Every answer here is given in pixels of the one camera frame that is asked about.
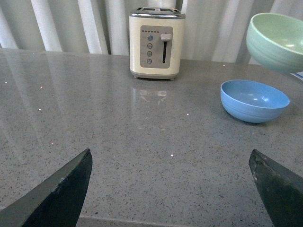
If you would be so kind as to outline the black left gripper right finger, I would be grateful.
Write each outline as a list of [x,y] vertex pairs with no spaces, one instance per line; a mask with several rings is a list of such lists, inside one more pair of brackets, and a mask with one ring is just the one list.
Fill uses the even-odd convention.
[[254,149],[250,170],[259,195],[276,227],[303,225],[303,178]]

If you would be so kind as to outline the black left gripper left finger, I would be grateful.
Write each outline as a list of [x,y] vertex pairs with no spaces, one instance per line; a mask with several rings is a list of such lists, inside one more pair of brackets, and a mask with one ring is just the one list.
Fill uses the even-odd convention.
[[87,194],[92,154],[86,149],[0,212],[2,227],[74,227]]

